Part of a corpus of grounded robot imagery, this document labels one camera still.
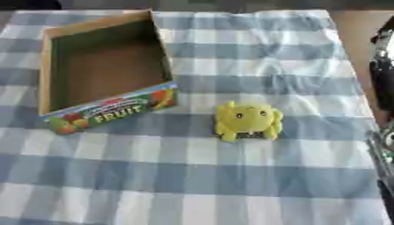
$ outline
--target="blue and white checkered tablecloth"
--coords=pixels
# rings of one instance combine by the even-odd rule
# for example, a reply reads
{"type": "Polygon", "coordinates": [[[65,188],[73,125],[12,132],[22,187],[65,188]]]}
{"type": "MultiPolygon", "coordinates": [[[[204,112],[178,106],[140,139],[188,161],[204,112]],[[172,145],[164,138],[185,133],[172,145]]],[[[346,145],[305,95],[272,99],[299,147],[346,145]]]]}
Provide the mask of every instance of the blue and white checkered tablecloth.
{"type": "Polygon", "coordinates": [[[122,11],[19,11],[0,35],[0,224],[389,224],[376,129],[326,11],[156,12],[180,106],[56,135],[37,118],[40,33],[122,11]],[[214,106],[263,101],[279,140],[219,141],[214,106]]]}

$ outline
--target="fruit label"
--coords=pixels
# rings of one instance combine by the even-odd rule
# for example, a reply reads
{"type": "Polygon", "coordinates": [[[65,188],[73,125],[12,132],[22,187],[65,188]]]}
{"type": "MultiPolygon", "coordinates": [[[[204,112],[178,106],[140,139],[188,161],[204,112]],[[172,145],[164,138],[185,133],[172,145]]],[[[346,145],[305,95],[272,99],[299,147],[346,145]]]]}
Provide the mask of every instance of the fruit label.
{"type": "Polygon", "coordinates": [[[61,110],[55,115],[44,116],[44,120],[56,133],[71,134],[135,113],[165,108],[176,104],[176,84],[168,85],[142,94],[61,110]]]}

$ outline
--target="yellow plush toy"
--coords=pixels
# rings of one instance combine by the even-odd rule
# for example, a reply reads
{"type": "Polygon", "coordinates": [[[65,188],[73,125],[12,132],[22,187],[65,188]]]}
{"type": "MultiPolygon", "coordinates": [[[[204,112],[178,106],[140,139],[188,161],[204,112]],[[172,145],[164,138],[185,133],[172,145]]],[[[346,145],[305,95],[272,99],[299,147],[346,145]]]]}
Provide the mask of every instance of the yellow plush toy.
{"type": "Polygon", "coordinates": [[[275,140],[281,132],[283,113],[267,104],[235,105],[233,101],[216,107],[215,132],[223,141],[233,142],[239,133],[262,132],[275,140]]]}

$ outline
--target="open cardboard box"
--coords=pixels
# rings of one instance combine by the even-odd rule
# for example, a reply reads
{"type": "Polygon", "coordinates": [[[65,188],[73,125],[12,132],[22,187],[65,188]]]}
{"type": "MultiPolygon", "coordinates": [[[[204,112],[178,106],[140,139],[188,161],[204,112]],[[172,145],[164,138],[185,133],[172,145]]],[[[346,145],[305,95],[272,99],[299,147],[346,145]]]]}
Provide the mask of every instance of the open cardboard box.
{"type": "Polygon", "coordinates": [[[44,31],[39,114],[57,133],[177,104],[150,11],[44,31]]]}

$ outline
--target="plush toy mouth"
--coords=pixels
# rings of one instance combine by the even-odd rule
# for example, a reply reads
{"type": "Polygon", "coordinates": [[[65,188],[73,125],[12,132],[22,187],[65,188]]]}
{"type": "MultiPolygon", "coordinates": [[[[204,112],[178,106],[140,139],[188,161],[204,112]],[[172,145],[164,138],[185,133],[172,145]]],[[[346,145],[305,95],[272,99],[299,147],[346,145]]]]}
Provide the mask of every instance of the plush toy mouth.
{"type": "Polygon", "coordinates": [[[252,134],[249,134],[247,132],[240,132],[237,133],[237,138],[264,138],[264,133],[261,131],[258,132],[253,132],[252,134]]]}

